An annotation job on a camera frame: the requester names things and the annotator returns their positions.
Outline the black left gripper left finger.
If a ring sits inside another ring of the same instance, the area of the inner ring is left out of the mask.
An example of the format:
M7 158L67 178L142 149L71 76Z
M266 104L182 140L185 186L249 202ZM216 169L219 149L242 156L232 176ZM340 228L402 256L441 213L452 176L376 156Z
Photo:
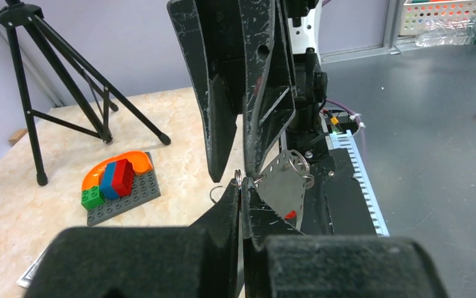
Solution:
M26 297L237 297L235 180L187 227L73 227L48 246Z

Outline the grey lego baseplate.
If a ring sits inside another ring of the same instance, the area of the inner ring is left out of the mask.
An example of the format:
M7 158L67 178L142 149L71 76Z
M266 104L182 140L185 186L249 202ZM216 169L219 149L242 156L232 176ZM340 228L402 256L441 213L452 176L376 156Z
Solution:
M134 177L130 194L115 199L93 200L100 193L107 165L126 160L132 164ZM149 152L128 151L108 158L94 166L84 177L81 184L81 205L87 211L87 225L95 226L128 210L161 196L157 175Z

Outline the black tripod stand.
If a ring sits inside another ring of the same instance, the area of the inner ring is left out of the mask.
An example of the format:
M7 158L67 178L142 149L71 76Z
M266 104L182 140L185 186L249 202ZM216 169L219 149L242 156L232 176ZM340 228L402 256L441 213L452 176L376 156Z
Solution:
M7 1L6 4L7 5L0 10L0 24L5 28L7 40L9 42L25 122L29 134L30 147L34 159L37 184L39 186L47 185L48 177L43 165L37 129L34 121L36 117L91 137L98 138L105 144L109 144L113 140L109 128L109 113L111 111L116 112L119 109L109 98L110 96L114 96L152 133L154 133L162 144L171 144L170 137L167 134L162 132L154 123L144 116L144 114L138 110L133 103L131 103L89 61L78 53L45 21L41 7L33 4L26 4L22 1ZM17 36L16 29L18 27L25 28L25 31L49 62L50 66L67 88L70 95L74 98L86 118L90 121L93 127L92 129L86 129L32 108ZM93 97L100 96L103 99L103 104L98 107L101 115L97 115L90 103L86 100L85 95L81 92L80 88L75 83L75 80L63 65L61 61L62 58L64 58L88 83Z

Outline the perforated metal keyring plate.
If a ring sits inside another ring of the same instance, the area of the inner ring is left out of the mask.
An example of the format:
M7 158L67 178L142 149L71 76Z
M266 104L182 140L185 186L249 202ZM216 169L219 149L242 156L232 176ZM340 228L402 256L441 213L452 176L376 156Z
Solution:
M241 171L235 172L218 201L206 212L209 226L228 228L237 215L246 238L269 235L303 235L304 195L313 187L314 176L309 163L296 150L283 150L260 173L257 179L244 181ZM295 210L297 218L285 220Z

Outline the orange curved lego tube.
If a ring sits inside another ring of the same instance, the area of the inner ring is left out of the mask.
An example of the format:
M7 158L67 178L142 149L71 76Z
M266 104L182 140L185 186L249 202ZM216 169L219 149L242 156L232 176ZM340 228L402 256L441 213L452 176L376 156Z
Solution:
M116 171L116 164L120 161L126 161L130 163L135 175L140 176L154 170L153 162L148 152L138 150L127 151L103 160L96 166L92 167L92 169L89 170L83 178L81 190L86 191L92 187L100 186L104 175L108 172L108 168L113 168L113 170L110 170L110 172L114 173Z

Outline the plastic water bottle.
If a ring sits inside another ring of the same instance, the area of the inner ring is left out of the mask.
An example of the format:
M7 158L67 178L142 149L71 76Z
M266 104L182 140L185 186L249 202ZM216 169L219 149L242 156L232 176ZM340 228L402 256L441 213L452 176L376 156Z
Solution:
M428 19L414 42L423 48L476 45L476 14L464 20Z

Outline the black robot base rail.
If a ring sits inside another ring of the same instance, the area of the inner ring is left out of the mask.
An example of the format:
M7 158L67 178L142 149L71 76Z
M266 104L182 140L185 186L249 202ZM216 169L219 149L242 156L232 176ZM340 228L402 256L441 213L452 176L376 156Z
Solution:
M287 130L285 144L304 156L315 178L314 186L304 195L303 233L389 236L350 130Z

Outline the playing card deck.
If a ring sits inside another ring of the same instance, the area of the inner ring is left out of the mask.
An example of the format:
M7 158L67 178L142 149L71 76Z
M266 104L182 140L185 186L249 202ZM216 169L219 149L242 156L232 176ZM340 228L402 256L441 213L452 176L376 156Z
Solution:
M22 275L16 281L17 286L19 286L21 288L24 288L24 289L27 289L30 286L30 284L31 284L31 282L34 278L34 275L37 272L38 267L39 267L40 263L42 262L47 250L48 250L48 248L45 248L41 252L41 254L39 254L39 256L34 260L34 262L22 273Z

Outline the green lego brick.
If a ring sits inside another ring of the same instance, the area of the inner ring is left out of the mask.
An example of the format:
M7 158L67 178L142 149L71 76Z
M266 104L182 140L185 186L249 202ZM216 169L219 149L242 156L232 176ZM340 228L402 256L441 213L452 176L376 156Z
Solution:
M103 205L104 200L104 194L99 186L93 186L81 192L81 205L86 210L92 210L99 205Z

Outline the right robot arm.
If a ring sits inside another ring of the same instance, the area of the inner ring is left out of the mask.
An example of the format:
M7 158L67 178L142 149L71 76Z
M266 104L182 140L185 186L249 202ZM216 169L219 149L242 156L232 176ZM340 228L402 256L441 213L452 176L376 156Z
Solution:
M169 1L203 124L208 173L222 179L243 121L256 178L287 131L310 130L327 90L313 41L319 1Z

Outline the white perforated basket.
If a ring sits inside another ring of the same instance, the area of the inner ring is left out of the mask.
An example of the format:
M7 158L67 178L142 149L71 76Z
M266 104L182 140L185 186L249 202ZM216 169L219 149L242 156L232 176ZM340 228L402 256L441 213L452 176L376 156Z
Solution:
M476 14L474 1L403 1L399 36L417 35L428 19L466 20Z

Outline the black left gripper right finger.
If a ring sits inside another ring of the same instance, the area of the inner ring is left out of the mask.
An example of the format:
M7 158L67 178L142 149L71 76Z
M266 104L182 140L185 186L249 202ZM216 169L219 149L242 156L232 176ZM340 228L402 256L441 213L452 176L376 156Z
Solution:
M303 235L241 183L247 297L447 297L435 264L401 237Z

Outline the red lego brick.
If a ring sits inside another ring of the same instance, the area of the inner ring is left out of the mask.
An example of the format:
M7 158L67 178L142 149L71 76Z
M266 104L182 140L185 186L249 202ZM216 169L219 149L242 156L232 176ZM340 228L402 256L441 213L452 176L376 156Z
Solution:
M132 163L128 159L116 161L111 187L117 197L128 196L131 193L134 175Z

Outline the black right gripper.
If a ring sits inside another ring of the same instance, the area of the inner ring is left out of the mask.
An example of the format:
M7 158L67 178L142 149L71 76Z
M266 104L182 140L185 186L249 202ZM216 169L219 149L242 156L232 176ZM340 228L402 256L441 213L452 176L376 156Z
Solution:
M242 112L244 168L257 178L295 101L297 109L321 102L320 2L169 1L167 10L198 102L211 179L222 180Z

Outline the blue lego brick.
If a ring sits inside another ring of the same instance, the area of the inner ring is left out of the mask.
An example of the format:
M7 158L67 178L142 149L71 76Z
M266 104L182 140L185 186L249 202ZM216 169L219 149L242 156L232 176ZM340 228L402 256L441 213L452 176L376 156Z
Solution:
M99 186L101 192L104 194L104 198L108 200L114 200L119 198L118 193L112 186L117 162L113 161L106 165L101 184Z

